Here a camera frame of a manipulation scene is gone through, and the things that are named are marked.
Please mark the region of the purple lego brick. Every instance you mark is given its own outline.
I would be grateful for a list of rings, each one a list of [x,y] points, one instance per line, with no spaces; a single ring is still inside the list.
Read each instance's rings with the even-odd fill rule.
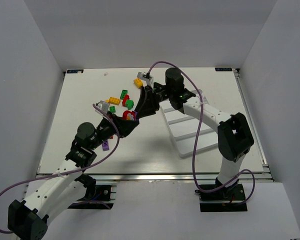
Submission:
[[[107,140],[102,143],[102,150],[103,151],[109,151],[110,150],[109,142]]]

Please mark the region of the green rounded lego piece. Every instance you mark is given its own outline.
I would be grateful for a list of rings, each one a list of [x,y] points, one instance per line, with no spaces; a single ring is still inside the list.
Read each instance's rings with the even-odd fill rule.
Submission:
[[[131,99],[127,99],[125,101],[125,107],[128,109],[128,110],[131,110],[133,107],[134,107],[134,101],[131,100]]]

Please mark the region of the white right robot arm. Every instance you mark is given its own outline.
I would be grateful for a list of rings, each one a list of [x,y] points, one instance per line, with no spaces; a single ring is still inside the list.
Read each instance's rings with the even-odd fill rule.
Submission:
[[[229,114],[205,103],[197,89],[188,90],[184,85],[186,74],[177,67],[165,71],[165,84],[154,82],[149,72],[139,72],[137,78],[145,81],[140,87],[140,98],[135,107],[136,119],[154,115],[160,103],[168,100],[174,110],[193,117],[217,134],[218,150],[222,155],[219,174],[211,192],[230,189],[237,185],[243,159],[254,144],[254,138],[246,117],[238,112]]]

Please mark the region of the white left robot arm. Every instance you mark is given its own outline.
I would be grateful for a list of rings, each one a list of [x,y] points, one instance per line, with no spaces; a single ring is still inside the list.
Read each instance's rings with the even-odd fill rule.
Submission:
[[[57,170],[42,177],[43,184],[24,200],[8,207],[8,229],[22,240],[41,240],[48,225],[65,209],[95,189],[96,181],[85,171],[98,165],[95,149],[110,137],[127,137],[139,125],[139,113],[126,111],[122,116],[99,111],[103,116],[94,126],[84,122],[77,128],[69,153]]]

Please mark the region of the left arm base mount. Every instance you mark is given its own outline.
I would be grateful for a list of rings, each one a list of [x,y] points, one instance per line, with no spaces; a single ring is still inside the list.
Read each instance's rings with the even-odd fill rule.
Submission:
[[[82,174],[75,179],[85,189],[84,196],[72,203],[68,209],[75,210],[111,210],[115,200],[116,186],[110,184],[98,184],[89,175]]]

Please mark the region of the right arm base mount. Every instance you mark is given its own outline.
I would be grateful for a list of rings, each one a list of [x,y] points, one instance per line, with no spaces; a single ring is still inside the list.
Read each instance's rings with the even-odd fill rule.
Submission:
[[[243,185],[237,180],[229,187],[214,192],[194,191],[199,197],[199,207],[202,213],[247,212],[248,207]]]

